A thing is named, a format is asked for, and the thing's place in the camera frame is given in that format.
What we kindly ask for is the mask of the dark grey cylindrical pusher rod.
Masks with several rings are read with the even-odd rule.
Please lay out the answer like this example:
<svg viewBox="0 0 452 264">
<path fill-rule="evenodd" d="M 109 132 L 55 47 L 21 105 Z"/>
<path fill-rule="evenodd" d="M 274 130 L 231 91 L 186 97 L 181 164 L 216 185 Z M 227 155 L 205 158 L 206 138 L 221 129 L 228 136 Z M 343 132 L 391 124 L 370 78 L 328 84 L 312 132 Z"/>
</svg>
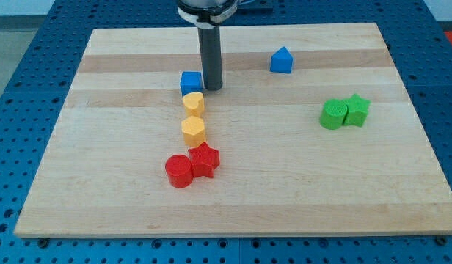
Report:
<svg viewBox="0 0 452 264">
<path fill-rule="evenodd" d="M 203 83 L 208 91 L 222 88 L 222 52 L 220 27 L 198 29 Z"/>
</svg>

